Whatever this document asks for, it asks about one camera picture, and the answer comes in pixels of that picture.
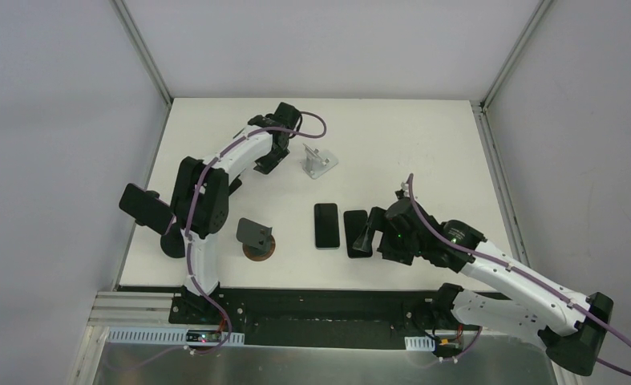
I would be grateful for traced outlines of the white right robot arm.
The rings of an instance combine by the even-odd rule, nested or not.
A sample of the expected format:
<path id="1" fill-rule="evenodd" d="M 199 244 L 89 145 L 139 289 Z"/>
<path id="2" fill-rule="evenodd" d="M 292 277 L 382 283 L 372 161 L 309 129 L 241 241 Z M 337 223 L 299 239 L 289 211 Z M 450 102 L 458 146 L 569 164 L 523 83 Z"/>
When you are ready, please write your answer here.
<path id="1" fill-rule="evenodd" d="M 444 283 L 426 305 L 412 314 L 424 330 L 456 323 L 482 326 L 540 348 L 555 364 L 589 376 L 597 363 L 613 300 L 564 288 L 521 265 L 498 249 L 479 230 L 458 220 L 437 222 L 420 205 L 402 197 L 388 209 L 373 207 L 362 223 L 346 226 L 348 247 L 387 261 L 411 265 L 420 257 L 482 282 L 502 294 L 487 298 L 462 286 Z"/>

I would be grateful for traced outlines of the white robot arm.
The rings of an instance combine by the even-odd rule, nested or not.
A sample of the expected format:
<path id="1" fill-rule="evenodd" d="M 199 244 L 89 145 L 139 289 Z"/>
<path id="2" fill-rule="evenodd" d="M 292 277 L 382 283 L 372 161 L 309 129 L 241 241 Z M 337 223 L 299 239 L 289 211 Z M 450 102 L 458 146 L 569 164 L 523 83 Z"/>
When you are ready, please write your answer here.
<path id="1" fill-rule="evenodd" d="M 185 157 L 168 203 L 160 199 L 158 192 L 135 184 L 128 184 L 120 198 L 119 209 L 138 226 L 148 227 L 160 237 L 170 232 L 182 233 L 188 276 L 180 291 L 184 299 L 181 310 L 202 315 L 220 313 L 206 297 L 220 283 L 216 240 L 229 216 L 229 184 L 247 168 L 254 169 L 255 161 L 268 154 L 272 144 L 269 130 L 291 134 L 286 128 L 254 126 L 253 118 L 216 155 L 201 160 Z"/>

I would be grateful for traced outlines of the black phone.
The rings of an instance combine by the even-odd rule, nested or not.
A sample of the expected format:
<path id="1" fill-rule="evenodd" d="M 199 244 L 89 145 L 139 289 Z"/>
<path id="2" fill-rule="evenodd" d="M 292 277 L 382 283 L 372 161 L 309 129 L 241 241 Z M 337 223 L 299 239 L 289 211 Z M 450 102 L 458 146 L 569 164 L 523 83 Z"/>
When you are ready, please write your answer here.
<path id="1" fill-rule="evenodd" d="M 353 248 L 355 241 L 363 232 L 368 214 L 366 210 L 350 210 L 343 213 L 344 230 L 346 237 L 346 253 L 348 258 L 367 258 L 372 252 L 362 252 Z"/>

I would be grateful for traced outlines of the dark phone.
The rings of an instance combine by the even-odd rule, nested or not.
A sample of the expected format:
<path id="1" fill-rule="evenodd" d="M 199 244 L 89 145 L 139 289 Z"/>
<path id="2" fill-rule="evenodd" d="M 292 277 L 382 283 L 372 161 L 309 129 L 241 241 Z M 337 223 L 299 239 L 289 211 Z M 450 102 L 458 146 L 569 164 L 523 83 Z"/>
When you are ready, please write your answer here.
<path id="1" fill-rule="evenodd" d="M 338 206 L 335 203 L 317 203 L 313 207 L 314 244 L 317 249 L 338 249 L 340 229 Z"/>

